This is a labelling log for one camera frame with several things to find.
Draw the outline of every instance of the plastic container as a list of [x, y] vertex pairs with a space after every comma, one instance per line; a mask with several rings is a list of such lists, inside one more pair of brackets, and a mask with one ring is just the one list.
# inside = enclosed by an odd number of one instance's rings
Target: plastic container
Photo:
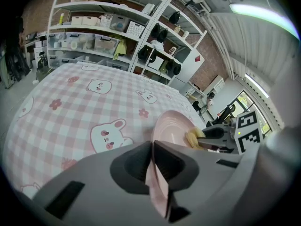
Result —
[[66, 48], [67, 47], [67, 40], [61, 40], [61, 46], [62, 46], [62, 48]]
[[95, 35], [93, 33], [83, 32], [67, 32], [67, 48], [79, 49], [93, 49]]
[[145, 26], [131, 21], [127, 28], [127, 34], [131, 34], [139, 38], [144, 29]]
[[129, 68], [129, 64], [118, 61], [118, 60], [111, 60], [111, 59], [107, 59], [107, 66], [111, 67], [111, 68], [115, 68], [115, 69], [119, 69], [119, 70], [124, 70], [127, 71]]
[[47, 40], [48, 47], [54, 48], [55, 42], [61, 44], [61, 40], [64, 40], [65, 38], [66, 38], [66, 34], [64, 32], [50, 33], [48, 35], [48, 40]]
[[72, 58], [58, 58], [56, 56], [49, 57], [49, 66], [52, 68], [58, 68], [61, 65], [68, 63], [76, 63], [76, 60]]
[[114, 55], [120, 40], [111, 37], [95, 34], [94, 50]]
[[72, 17], [71, 24], [72, 25], [81, 25], [83, 22], [83, 17]]
[[97, 17], [83, 17], [83, 25], [99, 26], [100, 19]]
[[129, 23], [129, 18], [114, 14], [110, 28], [123, 32]]
[[76, 58], [77, 62], [86, 62], [86, 63], [92, 63], [97, 65], [103, 64], [105, 60], [106, 58], [103, 56], [97, 56], [91, 54], [85, 54]]
[[109, 28], [113, 19], [113, 14], [105, 14], [100, 17], [99, 26]]

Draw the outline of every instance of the pink bowl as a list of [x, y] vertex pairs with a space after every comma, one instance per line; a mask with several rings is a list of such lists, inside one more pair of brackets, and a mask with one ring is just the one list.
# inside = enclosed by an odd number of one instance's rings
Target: pink bowl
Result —
[[[151, 140], [167, 141], [174, 144], [190, 147], [185, 137], [185, 133], [194, 127], [193, 123], [182, 113], [177, 111], [166, 111], [161, 114], [156, 122]], [[159, 213], [165, 217], [168, 199], [168, 183], [165, 181], [159, 168], [151, 163], [151, 173], [156, 178], [151, 192], [155, 194], [153, 197], [161, 198], [160, 204], [153, 201]]]
[[178, 111], [166, 111], [156, 122], [151, 140], [167, 141], [174, 144], [191, 147], [185, 133], [194, 128], [193, 123]]

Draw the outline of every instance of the pink cloth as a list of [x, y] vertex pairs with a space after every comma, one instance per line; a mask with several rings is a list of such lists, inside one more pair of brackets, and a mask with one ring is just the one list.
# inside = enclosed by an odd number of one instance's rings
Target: pink cloth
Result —
[[[151, 139], [157, 118], [176, 110], [203, 122], [171, 87], [140, 75], [101, 66], [66, 64], [25, 99], [8, 131], [5, 172], [27, 196], [80, 159]], [[148, 170], [151, 199], [164, 214], [166, 198]]]

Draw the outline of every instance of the white shelf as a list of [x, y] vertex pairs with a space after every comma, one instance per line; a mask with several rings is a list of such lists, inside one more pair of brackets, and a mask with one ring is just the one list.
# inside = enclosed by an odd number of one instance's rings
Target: white shelf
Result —
[[135, 20], [139, 23], [146, 24], [151, 16], [142, 13], [138, 10], [109, 2], [68, 2], [55, 5], [54, 8], [63, 8], [71, 12], [101, 12], [101, 13], [114, 13]]
[[183, 29], [184, 31], [188, 31], [191, 34], [201, 34], [201, 35], [203, 34], [203, 32], [198, 28], [198, 26], [196, 24], [194, 24], [194, 22], [192, 22], [192, 20], [189, 17], [187, 17], [186, 14], [184, 14], [182, 11], [177, 9], [172, 4], [169, 4], [167, 6], [167, 8], [164, 10], [162, 15], [165, 18], [169, 19], [170, 16], [175, 12], [180, 12], [180, 18], [176, 24], [180, 25], [181, 29]]
[[[154, 48], [154, 46], [150, 43], [146, 43], [146, 45], [148, 47]], [[161, 53], [162, 55], [166, 56], [169, 59], [174, 60], [177, 64], [182, 65], [182, 63], [179, 62], [179, 60], [177, 60], [175, 57], [172, 57], [170, 54], [166, 53], [165, 51], [161, 51], [161, 50], [156, 50], [158, 53]]]
[[169, 81], [171, 81], [173, 79], [173, 78], [169, 77], [167, 74], [162, 73], [159, 70], [155, 70], [153, 68], [145, 66], [145, 64], [142, 64], [141, 61], [138, 61], [137, 63], [135, 63], [135, 65], [138, 66], [138, 67], [140, 67], [140, 68], [143, 68], [143, 69], [145, 68], [145, 70], [153, 72], [153, 73], [155, 73], [155, 74], [157, 74], [157, 75], [159, 75], [159, 76], [161, 76], [161, 77], [163, 77], [165, 79], [168, 79]]
[[189, 49], [192, 49], [192, 46], [185, 39], [183, 39], [180, 35], [178, 35], [175, 31], [173, 31], [170, 27], [166, 26], [165, 24], [163, 24], [161, 22], [159, 22], [159, 25], [162, 28], [167, 28], [167, 30], [168, 30], [167, 38], [170, 41], [172, 41], [176, 45], [188, 47]]
[[[107, 58], [113, 58], [113, 55], [109, 55], [100, 51], [95, 51], [91, 49], [70, 49], [70, 48], [49, 48], [49, 51], [74, 51], [74, 52], [81, 52], [81, 53], [87, 53], [92, 55], [99, 55]], [[117, 60], [125, 62], [130, 64], [132, 58], [130, 56], [124, 55], [124, 56], [118, 56]]]
[[53, 29], [66, 29], [66, 28], [80, 28], [80, 29], [99, 30], [99, 31], [104, 31], [104, 32], [110, 32], [110, 33], [118, 34], [120, 36], [129, 38], [131, 40], [140, 41], [140, 39], [138, 37], [133, 36], [131, 34], [127, 34], [125, 32], [120, 32], [120, 31], [117, 31], [117, 30], [113, 30], [113, 29], [105, 28], [105, 27], [100, 27], [100, 26], [90, 26], [90, 25], [55, 25], [55, 26], [51, 26], [49, 29], [53, 30]]
[[169, 81], [172, 80], [172, 78], [169, 77], [166, 73], [162, 73], [162, 72], [159, 71], [159, 70], [155, 70], [155, 69], [150, 68], [150, 67], [148, 67], [148, 66], [146, 66], [145, 69], [148, 70], [148, 71], [150, 71], [150, 72], [153, 72], [153, 73], [155, 73], [155, 74], [157, 74], [157, 75], [159, 75], [159, 76], [161, 76], [161, 77], [163, 77], [163, 78], [165, 78], [165, 79], [168, 79]]

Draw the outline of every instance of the black chair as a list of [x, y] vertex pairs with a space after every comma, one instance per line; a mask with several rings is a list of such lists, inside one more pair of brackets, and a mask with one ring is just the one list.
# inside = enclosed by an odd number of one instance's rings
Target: black chair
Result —
[[198, 101], [193, 102], [192, 107], [196, 110], [196, 112], [199, 112], [201, 110], [201, 107], [199, 107], [198, 105]]
[[235, 105], [227, 105], [226, 109], [224, 110], [224, 112], [221, 114], [220, 117], [216, 118], [214, 121], [208, 121], [206, 124], [206, 127], [210, 127], [216, 124], [222, 124], [223, 121], [227, 118], [228, 115], [230, 115], [230, 113], [235, 111]]

